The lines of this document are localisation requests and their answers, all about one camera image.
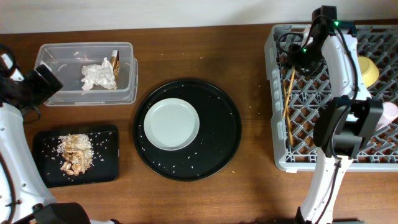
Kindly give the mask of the yellow small bowl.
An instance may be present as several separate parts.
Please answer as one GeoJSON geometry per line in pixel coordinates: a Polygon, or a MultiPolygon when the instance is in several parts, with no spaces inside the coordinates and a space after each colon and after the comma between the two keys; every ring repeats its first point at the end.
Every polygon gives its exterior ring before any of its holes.
{"type": "Polygon", "coordinates": [[[359,56],[358,62],[363,82],[366,88],[369,88],[378,81],[380,74],[379,70],[376,67],[375,63],[370,58],[359,56]]]}

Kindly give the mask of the white napkin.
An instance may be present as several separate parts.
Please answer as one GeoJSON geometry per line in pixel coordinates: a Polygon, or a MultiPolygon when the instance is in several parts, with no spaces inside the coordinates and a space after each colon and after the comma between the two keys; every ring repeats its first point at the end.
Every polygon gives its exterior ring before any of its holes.
{"type": "Polygon", "coordinates": [[[83,66],[81,70],[83,78],[82,90],[88,91],[93,88],[94,85],[102,86],[108,90],[116,89],[116,78],[113,72],[113,66],[110,61],[105,57],[101,65],[92,64],[83,66]]]}

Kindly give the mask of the food scraps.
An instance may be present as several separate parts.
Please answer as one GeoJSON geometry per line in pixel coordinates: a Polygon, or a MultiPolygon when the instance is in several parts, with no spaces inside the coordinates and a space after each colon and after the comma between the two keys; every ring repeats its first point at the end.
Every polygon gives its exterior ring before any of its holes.
{"type": "Polygon", "coordinates": [[[58,138],[57,153],[64,162],[60,170],[68,175],[85,174],[93,165],[93,146],[87,134],[69,134],[58,138]]]}

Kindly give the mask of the grey plate with food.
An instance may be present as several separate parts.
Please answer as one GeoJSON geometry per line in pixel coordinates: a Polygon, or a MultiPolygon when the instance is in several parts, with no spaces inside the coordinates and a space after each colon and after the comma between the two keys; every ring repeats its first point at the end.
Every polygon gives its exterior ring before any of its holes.
{"type": "Polygon", "coordinates": [[[151,106],[144,117],[144,133],[149,142],[164,151],[187,147],[196,138],[200,118],[187,101],[167,98],[151,106]]]}

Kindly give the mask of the wooden chopstick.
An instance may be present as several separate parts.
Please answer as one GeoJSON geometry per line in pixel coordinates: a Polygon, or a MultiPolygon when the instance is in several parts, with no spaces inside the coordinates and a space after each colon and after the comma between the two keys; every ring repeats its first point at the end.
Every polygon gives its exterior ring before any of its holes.
{"type": "MultiPolygon", "coordinates": [[[[287,102],[287,100],[288,100],[288,95],[287,95],[287,90],[286,90],[287,85],[285,84],[285,81],[283,81],[282,84],[283,84],[283,91],[284,91],[284,95],[285,95],[285,100],[287,102]]],[[[292,125],[291,125],[290,116],[289,116],[289,107],[285,106],[284,109],[286,110],[285,118],[286,118],[286,122],[287,122],[289,144],[290,144],[290,146],[293,146],[294,145],[294,139],[293,139],[293,135],[292,135],[292,125]]]]}
{"type": "Polygon", "coordinates": [[[291,95],[291,91],[292,91],[292,88],[293,88],[295,73],[296,73],[295,67],[293,66],[292,67],[292,76],[290,78],[290,83],[289,83],[289,87],[288,87],[288,91],[287,91],[286,99],[285,99],[284,113],[283,113],[283,117],[284,118],[286,117],[287,110],[289,108],[290,95],[291,95]]]}

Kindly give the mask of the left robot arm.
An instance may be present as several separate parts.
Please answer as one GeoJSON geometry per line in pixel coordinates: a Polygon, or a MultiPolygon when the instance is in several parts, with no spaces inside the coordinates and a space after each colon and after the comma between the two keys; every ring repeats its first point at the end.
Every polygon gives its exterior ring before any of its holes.
{"type": "Polygon", "coordinates": [[[21,74],[11,50],[1,50],[1,222],[89,223],[79,203],[58,203],[50,189],[114,180],[119,174],[117,127],[43,131],[29,146],[24,116],[63,85],[46,64],[21,74]]]}

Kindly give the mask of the gold foil wrapper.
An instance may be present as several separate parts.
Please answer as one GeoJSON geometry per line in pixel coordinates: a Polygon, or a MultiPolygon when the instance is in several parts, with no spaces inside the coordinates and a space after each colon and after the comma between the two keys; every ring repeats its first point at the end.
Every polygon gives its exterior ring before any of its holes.
{"type": "Polygon", "coordinates": [[[113,75],[115,77],[115,80],[117,80],[118,76],[119,76],[119,51],[118,50],[112,51],[110,64],[113,68],[113,75]]]}

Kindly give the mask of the pink plastic cup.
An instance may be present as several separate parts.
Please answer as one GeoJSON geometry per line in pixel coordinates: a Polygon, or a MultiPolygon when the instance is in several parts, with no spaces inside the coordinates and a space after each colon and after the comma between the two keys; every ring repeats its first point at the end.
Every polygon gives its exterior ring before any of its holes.
{"type": "Polygon", "coordinates": [[[391,124],[398,117],[398,107],[391,102],[384,102],[382,115],[376,125],[375,130],[380,130],[391,124]]]}

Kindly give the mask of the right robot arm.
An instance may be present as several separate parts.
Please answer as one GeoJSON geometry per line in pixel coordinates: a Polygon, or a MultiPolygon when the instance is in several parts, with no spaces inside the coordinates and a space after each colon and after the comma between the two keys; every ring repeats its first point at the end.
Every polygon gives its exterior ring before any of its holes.
{"type": "Polygon", "coordinates": [[[354,22],[340,21],[335,6],[312,12],[303,42],[284,50],[285,66],[309,76],[326,65],[332,99],[313,127],[317,163],[310,191],[294,223],[332,223],[333,207],[346,171],[367,145],[383,113],[361,75],[354,22]]]}

